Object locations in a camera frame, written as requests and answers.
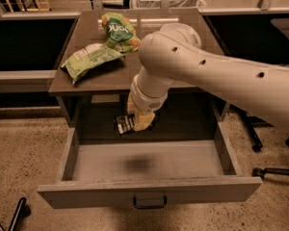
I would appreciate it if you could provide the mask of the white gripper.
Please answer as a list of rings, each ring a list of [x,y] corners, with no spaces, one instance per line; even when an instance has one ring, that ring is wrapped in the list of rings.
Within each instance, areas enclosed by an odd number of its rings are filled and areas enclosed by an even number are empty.
[[[143,131],[149,127],[155,118],[155,113],[153,112],[159,110],[168,97],[167,92],[158,97],[150,97],[139,88],[138,80],[139,76],[136,75],[127,99],[127,113],[129,115],[135,114],[134,130],[136,132]]]

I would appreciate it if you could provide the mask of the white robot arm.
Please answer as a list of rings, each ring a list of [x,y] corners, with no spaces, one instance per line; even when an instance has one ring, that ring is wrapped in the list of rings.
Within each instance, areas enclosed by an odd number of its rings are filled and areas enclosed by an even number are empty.
[[[289,133],[289,67],[206,52],[197,33],[169,24],[141,41],[142,68],[130,88],[127,112],[151,115],[161,108],[173,81],[197,86]]]

